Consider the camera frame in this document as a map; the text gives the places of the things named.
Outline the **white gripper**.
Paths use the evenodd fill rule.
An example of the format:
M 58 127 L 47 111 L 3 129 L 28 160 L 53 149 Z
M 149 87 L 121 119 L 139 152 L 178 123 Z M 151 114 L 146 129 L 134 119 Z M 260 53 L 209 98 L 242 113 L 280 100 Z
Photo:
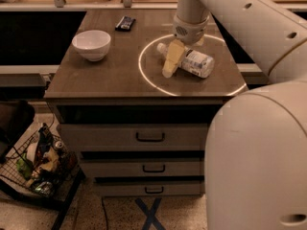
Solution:
M 187 23 L 181 20 L 177 15 L 174 17 L 173 35 L 174 39 L 167 48 L 167 55 L 162 68 L 162 75 L 170 78 L 178 68 L 178 64 L 184 58 L 185 45 L 202 46 L 204 43 L 204 29 L 209 17 L 206 17 L 200 23 Z

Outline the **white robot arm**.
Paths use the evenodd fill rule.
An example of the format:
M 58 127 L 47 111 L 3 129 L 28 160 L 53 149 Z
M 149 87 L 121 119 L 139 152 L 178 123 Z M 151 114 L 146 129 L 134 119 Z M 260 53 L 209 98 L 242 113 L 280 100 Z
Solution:
M 208 230 L 307 230 L 307 26 L 271 0 L 178 0 L 174 32 L 213 14 L 270 82 L 228 101 L 205 142 Z

